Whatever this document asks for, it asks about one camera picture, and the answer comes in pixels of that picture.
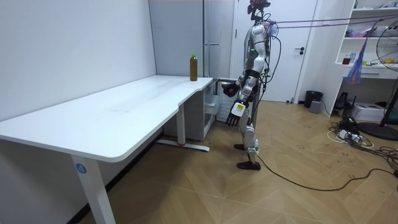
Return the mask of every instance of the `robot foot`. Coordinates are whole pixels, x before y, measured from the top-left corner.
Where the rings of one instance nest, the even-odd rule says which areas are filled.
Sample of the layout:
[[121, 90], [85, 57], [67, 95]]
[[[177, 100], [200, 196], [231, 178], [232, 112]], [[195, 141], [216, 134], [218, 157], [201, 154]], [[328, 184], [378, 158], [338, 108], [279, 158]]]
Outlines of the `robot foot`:
[[236, 164], [236, 167], [244, 170], [261, 170], [260, 163], [256, 162], [254, 164], [251, 161], [239, 162], [238, 164]]
[[242, 150], [242, 151], [245, 151], [243, 144], [235, 144], [235, 145], [234, 145], [234, 148], [235, 148], [235, 149]]

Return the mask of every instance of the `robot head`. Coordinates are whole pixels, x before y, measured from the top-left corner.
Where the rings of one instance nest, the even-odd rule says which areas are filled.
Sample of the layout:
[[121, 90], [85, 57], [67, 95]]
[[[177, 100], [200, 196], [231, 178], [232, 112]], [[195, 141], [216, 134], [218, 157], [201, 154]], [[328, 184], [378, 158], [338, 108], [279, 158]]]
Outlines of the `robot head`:
[[269, 7], [271, 3], [268, 0], [250, 0], [250, 6], [248, 6], [248, 14], [256, 12], [256, 10], [263, 11], [265, 7]]

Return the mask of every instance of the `bottle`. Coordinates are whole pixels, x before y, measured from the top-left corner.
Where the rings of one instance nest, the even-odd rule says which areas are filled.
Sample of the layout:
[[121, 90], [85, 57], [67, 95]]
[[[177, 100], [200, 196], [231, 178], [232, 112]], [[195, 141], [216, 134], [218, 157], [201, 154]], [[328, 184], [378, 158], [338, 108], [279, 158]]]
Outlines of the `bottle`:
[[346, 55], [343, 58], [343, 65], [349, 65], [350, 61], [351, 61], [351, 56], [350, 55]]
[[197, 81], [198, 80], [198, 59], [196, 58], [196, 54], [192, 54], [192, 57], [190, 59], [190, 78], [191, 81]]

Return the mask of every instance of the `desk leg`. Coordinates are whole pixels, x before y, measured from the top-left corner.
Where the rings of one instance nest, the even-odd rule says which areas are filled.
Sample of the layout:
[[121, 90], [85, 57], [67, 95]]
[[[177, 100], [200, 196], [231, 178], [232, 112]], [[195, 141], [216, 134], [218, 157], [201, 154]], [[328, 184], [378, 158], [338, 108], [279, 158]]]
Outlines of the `desk leg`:
[[202, 151], [206, 151], [206, 152], [208, 152], [210, 150], [210, 148], [206, 147], [206, 146], [198, 146], [195, 144], [186, 144], [185, 143], [184, 104], [181, 104], [178, 107], [178, 112], [177, 112], [177, 142], [160, 139], [157, 141], [157, 143], [171, 145], [171, 146], [187, 147], [187, 148], [191, 148], [191, 149], [198, 149], [198, 150], [202, 150]]
[[95, 222], [97, 224], [115, 224], [97, 161], [73, 155], [72, 159]]

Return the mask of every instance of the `robot leg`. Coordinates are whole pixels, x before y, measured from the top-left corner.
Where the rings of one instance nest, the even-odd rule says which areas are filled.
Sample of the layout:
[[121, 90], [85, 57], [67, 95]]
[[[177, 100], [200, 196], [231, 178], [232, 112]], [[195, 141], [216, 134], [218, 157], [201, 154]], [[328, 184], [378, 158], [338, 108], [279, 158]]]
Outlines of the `robot leg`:
[[242, 133], [243, 146], [248, 153], [249, 161], [236, 164], [239, 169], [261, 170], [260, 163], [256, 162], [256, 155], [259, 153], [259, 141], [256, 138], [254, 127], [248, 123], [249, 108], [244, 110], [244, 114], [239, 120], [239, 129]]

